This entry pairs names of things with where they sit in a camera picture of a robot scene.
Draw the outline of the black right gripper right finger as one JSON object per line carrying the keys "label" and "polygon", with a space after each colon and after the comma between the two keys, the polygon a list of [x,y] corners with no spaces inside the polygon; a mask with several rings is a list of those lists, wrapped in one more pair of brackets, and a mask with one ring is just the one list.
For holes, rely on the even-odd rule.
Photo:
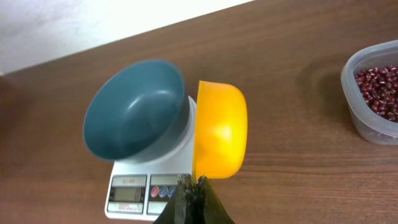
{"label": "black right gripper right finger", "polygon": [[197,224],[234,224],[207,177],[201,176],[193,193],[193,222]]}

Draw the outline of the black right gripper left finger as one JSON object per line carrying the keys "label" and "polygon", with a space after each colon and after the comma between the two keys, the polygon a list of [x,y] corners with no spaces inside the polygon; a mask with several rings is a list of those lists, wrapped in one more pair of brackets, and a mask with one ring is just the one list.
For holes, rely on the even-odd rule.
{"label": "black right gripper left finger", "polygon": [[178,181],[175,192],[154,224],[192,224],[194,186],[190,174]]}

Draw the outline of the yellow plastic measuring scoop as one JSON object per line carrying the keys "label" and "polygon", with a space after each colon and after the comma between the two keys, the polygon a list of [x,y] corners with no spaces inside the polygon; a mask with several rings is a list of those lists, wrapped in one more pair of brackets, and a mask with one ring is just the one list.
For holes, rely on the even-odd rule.
{"label": "yellow plastic measuring scoop", "polygon": [[246,153],[248,109],[243,93],[226,83],[199,81],[192,177],[227,179]]}

